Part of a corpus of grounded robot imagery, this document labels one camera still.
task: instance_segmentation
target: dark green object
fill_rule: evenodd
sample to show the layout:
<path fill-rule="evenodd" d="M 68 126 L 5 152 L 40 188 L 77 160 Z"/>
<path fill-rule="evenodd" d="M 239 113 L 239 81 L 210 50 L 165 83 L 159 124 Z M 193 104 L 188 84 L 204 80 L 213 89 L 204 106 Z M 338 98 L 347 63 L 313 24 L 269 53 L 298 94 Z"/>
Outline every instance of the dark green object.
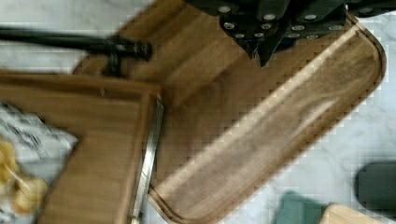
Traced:
<path fill-rule="evenodd" d="M 363 207 L 396 220 L 396 161 L 365 165 L 355 176 L 354 188 Z"/>
<path fill-rule="evenodd" d="M 274 224 L 318 224 L 327 205 L 288 191 L 276 212 Z"/>

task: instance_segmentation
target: yellow object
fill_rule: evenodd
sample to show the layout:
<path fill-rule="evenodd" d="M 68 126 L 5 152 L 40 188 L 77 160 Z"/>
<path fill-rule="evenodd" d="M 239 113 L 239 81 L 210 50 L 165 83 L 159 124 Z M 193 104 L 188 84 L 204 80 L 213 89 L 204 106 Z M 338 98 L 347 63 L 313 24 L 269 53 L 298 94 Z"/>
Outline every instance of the yellow object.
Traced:
<path fill-rule="evenodd" d="M 11 199 L 11 208 L 18 214 L 29 214 L 41 204 L 48 190 L 40 178 L 24 174 L 15 160 L 14 146 L 0 136 L 0 199 Z"/>
<path fill-rule="evenodd" d="M 29 214 L 35 211 L 48 190 L 46 182 L 40 178 L 18 181 L 18 187 L 11 206 L 12 210 L 18 214 Z"/>

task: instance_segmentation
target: rivet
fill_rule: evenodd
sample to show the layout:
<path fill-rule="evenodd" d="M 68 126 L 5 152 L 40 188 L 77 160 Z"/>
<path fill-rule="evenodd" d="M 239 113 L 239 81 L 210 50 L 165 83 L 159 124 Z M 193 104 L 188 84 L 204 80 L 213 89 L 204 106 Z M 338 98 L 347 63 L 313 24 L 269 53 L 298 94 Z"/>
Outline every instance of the rivet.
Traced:
<path fill-rule="evenodd" d="M 341 25 L 334 25 L 329 27 L 329 30 L 341 30 L 343 28 L 343 26 Z"/>
<path fill-rule="evenodd" d="M 291 27 L 291 30 L 293 30 L 293 31 L 301 31 L 303 29 L 305 29 L 305 27 L 303 25 L 296 25 L 296 26 Z"/>
<path fill-rule="evenodd" d="M 267 15 L 264 15 L 262 18 L 265 19 L 266 21 L 273 21 L 276 18 L 276 15 L 267 14 Z"/>
<path fill-rule="evenodd" d="M 262 29 L 263 30 L 269 30 L 271 29 L 272 25 L 270 23 L 265 23 L 262 25 Z"/>
<path fill-rule="evenodd" d="M 245 37 L 245 35 L 243 35 L 243 34 L 236 34 L 236 35 L 234 35 L 236 38 L 238 38 L 238 39 L 241 39 L 241 38 L 243 38 L 243 37 Z"/>
<path fill-rule="evenodd" d="M 288 35 L 288 38 L 298 38 L 298 37 L 300 37 L 299 34 L 291 34 L 291 35 Z"/>
<path fill-rule="evenodd" d="M 308 35 L 306 38 L 307 39 L 318 39 L 319 36 L 318 35 Z"/>
<path fill-rule="evenodd" d="M 235 27 L 235 24 L 230 23 L 230 22 L 224 22 L 224 28 L 227 30 L 232 30 Z"/>
<path fill-rule="evenodd" d="M 263 34 L 263 33 L 256 33 L 256 34 L 254 34 L 254 36 L 256 36 L 256 37 L 263 37 L 264 34 Z"/>
<path fill-rule="evenodd" d="M 315 20 L 317 17 L 318 17 L 317 15 L 306 15 L 306 16 L 304 17 L 304 19 L 305 19 L 306 21 L 312 21 L 312 20 Z"/>
<path fill-rule="evenodd" d="M 218 8 L 218 11 L 221 13 L 227 13 L 227 12 L 231 11 L 231 8 L 227 7 L 227 6 L 222 6 L 222 7 Z"/>

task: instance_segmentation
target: wood grain tray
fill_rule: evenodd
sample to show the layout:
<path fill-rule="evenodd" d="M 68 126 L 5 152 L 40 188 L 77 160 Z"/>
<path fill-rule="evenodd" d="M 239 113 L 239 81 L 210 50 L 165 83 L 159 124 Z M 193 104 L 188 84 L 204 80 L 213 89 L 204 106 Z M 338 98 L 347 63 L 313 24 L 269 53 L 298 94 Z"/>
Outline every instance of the wood grain tray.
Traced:
<path fill-rule="evenodd" d="M 131 80 L 163 86 L 168 104 L 150 201 L 171 223 L 215 223 L 353 109 L 381 81 L 384 50 L 348 15 L 343 30 L 300 40 L 261 69 L 216 18 L 159 0 L 118 35 L 149 40 Z M 100 76 L 90 55 L 75 74 Z"/>
<path fill-rule="evenodd" d="M 159 87 L 111 78 L 0 76 L 0 99 L 78 137 L 37 223 L 127 223 Z"/>

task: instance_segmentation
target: metal bracket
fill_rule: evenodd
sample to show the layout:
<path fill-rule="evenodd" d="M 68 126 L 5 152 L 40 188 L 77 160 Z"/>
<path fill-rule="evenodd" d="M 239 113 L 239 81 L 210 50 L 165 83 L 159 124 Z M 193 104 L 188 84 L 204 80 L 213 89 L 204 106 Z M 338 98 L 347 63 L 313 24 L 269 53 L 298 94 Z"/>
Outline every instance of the metal bracket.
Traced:
<path fill-rule="evenodd" d="M 137 185 L 136 199 L 134 200 L 134 211 L 132 213 L 131 224 L 139 224 L 142 219 L 144 202 L 149 191 L 149 182 L 151 179 L 152 167 L 154 165 L 155 153 L 160 138 L 160 130 L 163 123 L 164 107 L 160 100 L 157 100 L 155 109 L 155 118 L 148 134 L 148 143 L 146 147 L 145 159 L 143 161 L 142 172 Z"/>

